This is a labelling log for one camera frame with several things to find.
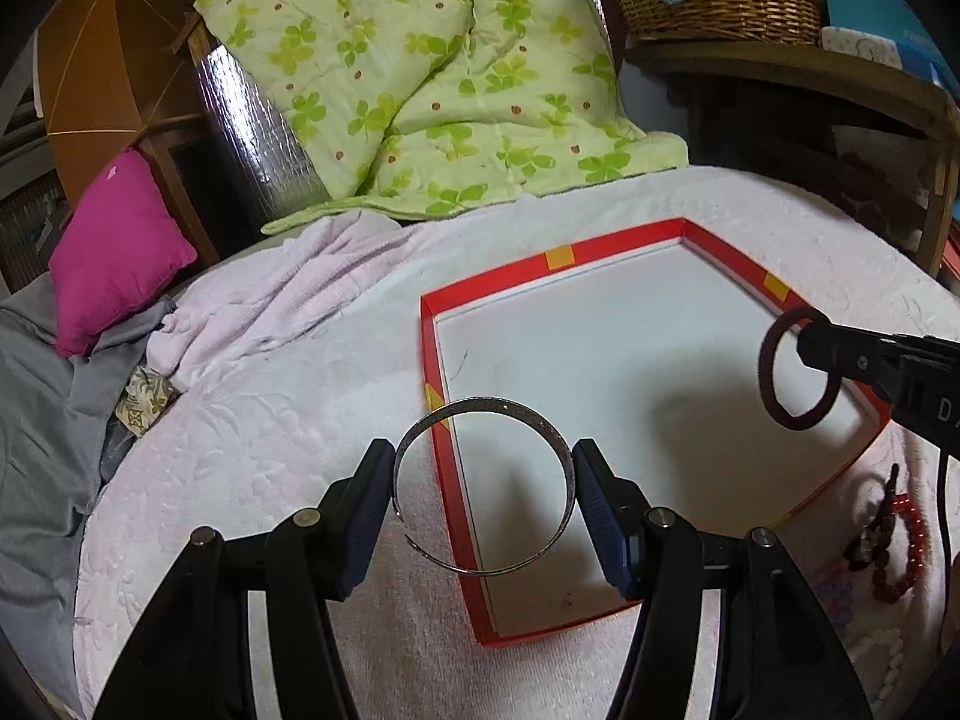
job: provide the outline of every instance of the wooden table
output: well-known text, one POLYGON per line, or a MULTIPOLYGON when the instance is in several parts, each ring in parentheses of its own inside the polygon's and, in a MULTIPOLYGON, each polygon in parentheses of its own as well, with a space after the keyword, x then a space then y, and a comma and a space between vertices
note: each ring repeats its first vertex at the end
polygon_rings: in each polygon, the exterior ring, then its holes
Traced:
POLYGON ((657 74, 712 74, 792 86, 869 108, 922 132, 935 169, 916 262, 936 276, 947 243, 960 170, 960 112, 950 95, 915 76, 817 47, 739 41, 657 43, 625 60, 657 74))

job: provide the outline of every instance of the pink blanket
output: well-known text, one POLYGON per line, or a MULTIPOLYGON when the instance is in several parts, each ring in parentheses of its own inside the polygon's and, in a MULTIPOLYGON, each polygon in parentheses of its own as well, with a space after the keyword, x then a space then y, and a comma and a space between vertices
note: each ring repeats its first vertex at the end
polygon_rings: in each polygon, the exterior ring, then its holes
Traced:
POLYGON ((411 238, 423 226, 349 211, 200 276, 150 337, 148 365, 180 391, 219 380, 243 358, 293 341, 356 300, 418 248, 411 238))

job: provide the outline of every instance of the gray fabric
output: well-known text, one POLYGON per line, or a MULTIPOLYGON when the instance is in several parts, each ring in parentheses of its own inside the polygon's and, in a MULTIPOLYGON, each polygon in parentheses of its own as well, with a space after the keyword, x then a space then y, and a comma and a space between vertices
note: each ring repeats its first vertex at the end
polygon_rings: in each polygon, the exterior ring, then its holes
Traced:
POLYGON ((107 330, 89 358, 64 360, 52 346, 53 295, 45 274, 0 303, 0 626, 37 683, 80 714, 73 608, 83 524, 130 447, 110 418, 171 304, 107 330))

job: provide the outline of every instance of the brown umbrella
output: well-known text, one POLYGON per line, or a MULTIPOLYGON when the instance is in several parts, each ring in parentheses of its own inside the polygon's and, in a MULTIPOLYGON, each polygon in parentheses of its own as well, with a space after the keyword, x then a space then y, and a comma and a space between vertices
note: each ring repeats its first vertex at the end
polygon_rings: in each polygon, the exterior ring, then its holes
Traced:
POLYGON ((171 50, 181 0, 59 0, 37 33, 40 96, 71 206, 123 148, 200 114, 194 71, 171 50))

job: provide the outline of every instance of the pink cushion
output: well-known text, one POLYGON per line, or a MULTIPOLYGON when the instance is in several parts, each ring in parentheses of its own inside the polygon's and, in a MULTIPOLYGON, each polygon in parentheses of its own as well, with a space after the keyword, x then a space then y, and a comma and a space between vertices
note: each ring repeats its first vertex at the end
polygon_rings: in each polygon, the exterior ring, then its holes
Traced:
POLYGON ((85 355, 197 259, 167 213, 150 166, 127 149, 86 188, 50 258, 56 352, 85 355))

